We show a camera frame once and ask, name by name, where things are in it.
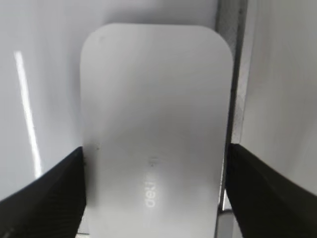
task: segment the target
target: textured rubber pad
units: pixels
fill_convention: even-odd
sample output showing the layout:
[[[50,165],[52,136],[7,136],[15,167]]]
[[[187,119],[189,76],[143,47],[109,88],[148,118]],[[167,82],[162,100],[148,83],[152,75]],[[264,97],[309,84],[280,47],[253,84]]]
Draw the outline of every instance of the textured rubber pad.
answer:
[[[85,206],[83,153],[79,147],[0,203],[0,238],[74,238]]]
[[[317,197],[240,145],[230,145],[226,190],[244,238],[316,238]]]

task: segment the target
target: white rounded rectangle object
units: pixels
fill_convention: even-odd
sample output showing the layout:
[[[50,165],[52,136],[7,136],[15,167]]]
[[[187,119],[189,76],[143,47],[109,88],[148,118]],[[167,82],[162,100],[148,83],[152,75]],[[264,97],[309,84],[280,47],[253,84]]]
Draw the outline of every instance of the white rounded rectangle object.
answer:
[[[199,26],[112,24],[81,55],[92,238],[213,237],[232,56]]]

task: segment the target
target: white backdrop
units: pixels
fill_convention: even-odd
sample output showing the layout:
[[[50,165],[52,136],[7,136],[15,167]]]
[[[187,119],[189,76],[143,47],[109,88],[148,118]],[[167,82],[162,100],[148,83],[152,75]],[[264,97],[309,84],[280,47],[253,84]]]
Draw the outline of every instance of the white backdrop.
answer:
[[[0,0],[0,200],[81,145],[79,60],[110,22],[213,28],[217,0]]]

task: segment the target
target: glossy surface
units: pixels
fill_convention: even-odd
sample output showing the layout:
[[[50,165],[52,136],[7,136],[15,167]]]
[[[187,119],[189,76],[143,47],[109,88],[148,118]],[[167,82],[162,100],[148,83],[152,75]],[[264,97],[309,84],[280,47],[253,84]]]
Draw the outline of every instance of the glossy surface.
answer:
[[[92,238],[214,235],[232,58],[212,30],[112,24],[81,55]]]
[[[216,0],[0,0],[0,200],[82,144],[82,45],[113,21],[214,26]]]

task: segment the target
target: white wall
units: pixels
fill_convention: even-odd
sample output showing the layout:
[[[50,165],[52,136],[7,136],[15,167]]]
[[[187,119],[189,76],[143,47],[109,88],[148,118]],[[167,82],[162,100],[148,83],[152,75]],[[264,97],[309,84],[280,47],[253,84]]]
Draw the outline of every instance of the white wall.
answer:
[[[241,144],[317,194],[317,1],[260,0]]]

